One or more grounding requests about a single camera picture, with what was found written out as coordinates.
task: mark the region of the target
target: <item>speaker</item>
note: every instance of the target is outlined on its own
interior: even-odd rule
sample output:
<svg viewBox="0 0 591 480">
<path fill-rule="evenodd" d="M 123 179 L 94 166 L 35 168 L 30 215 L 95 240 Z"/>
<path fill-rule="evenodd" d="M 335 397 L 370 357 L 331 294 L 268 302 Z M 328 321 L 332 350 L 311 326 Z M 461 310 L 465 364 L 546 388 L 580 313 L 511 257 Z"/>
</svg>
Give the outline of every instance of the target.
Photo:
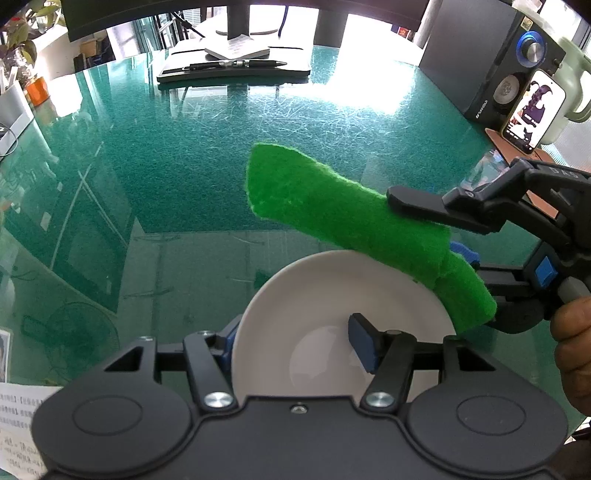
<svg viewBox="0 0 591 480">
<path fill-rule="evenodd" d="M 533 72 L 552 76 L 564 56 L 500 0 L 443 0 L 419 68 L 468 120 L 499 130 Z"/>
</svg>

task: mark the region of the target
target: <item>cardboard box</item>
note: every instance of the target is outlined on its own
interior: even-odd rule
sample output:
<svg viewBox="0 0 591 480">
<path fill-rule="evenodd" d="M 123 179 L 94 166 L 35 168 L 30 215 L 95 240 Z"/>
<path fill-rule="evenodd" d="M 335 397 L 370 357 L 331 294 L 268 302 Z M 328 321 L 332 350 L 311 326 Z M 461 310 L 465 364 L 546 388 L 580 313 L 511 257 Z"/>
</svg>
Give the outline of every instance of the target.
<svg viewBox="0 0 591 480">
<path fill-rule="evenodd" d="M 89 40 L 80 45 L 80 53 L 85 57 L 94 57 L 100 53 L 100 40 Z"/>
</svg>

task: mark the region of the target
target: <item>orange container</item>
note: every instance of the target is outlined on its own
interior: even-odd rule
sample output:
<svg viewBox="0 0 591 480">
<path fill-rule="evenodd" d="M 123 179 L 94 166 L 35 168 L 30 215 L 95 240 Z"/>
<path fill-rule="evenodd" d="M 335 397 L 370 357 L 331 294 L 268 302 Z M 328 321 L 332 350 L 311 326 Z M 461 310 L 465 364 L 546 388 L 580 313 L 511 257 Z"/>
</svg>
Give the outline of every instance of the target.
<svg viewBox="0 0 591 480">
<path fill-rule="evenodd" d="M 34 106 L 41 105 L 49 98 L 49 90 L 45 78 L 39 77 L 33 83 L 27 85 L 27 93 Z"/>
</svg>

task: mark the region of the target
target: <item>human hand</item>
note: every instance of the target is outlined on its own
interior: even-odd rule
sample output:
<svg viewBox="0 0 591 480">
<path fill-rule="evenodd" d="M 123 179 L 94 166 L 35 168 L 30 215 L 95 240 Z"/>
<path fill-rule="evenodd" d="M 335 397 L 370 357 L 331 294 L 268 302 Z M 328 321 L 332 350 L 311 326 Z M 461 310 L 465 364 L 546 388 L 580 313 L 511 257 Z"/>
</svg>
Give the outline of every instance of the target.
<svg viewBox="0 0 591 480">
<path fill-rule="evenodd" d="M 591 297 L 560 307 L 550 332 L 558 341 L 554 359 L 564 393 L 573 407 L 591 416 Z"/>
</svg>

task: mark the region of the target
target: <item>phone screen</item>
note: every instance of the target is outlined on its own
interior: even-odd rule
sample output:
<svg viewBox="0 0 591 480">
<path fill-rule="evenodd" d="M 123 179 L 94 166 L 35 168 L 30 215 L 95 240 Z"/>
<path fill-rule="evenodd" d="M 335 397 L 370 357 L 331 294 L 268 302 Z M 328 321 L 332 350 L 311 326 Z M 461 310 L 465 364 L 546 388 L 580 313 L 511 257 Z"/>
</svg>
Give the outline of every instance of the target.
<svg viewBox="0 0 591 480">
<path fill-rule="evenodd" d="M 566 94 L 546 72 L 536 70 L 503 128 L 503 138 L 531 154 L 564 103 Z"/>
</svg>

